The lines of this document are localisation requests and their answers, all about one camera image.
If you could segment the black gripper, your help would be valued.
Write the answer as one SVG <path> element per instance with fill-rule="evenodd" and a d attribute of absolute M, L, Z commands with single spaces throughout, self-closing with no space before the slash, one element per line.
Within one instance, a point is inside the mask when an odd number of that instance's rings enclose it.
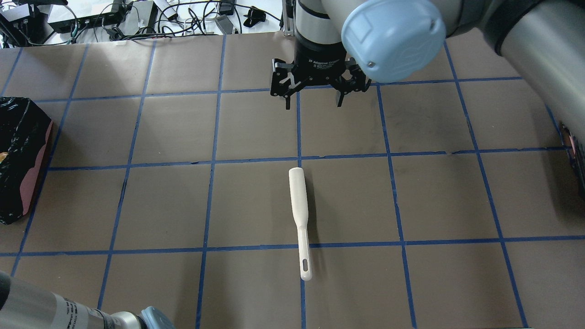
<path fill-rule="evenodd" d="M 305 87 L 329 85 L 337 90 L 336 106 L 343 104 L 344 95 L 365 92 L 371 86 L 368 78 L 354 58 L 347 58 L 342 42 L 315 43 L 308 39 L 296 39 L 294 60 L 287 63 L 272 59 L 270 94 L 285 99 L 287 111 L 291 108 L 291 96 Z"/>

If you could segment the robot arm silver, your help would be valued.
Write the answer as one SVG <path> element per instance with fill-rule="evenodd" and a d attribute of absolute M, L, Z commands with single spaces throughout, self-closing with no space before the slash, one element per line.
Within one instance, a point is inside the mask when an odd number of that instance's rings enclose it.
<path fill-rule="evenodd" d="M 582 0 L 291 0 L 294 61 L 272 61 L 270 94 L 307 86 L 341 95 L 424 68 L 447 38 L 477 28 L 555 111 L 569 144 L 584 146 Z"/>
<path fill-rule="evenodd" d="M 105 313 L 0 273 L 2 329 L 174 329 L 152 306 L 140 313 Z"/>

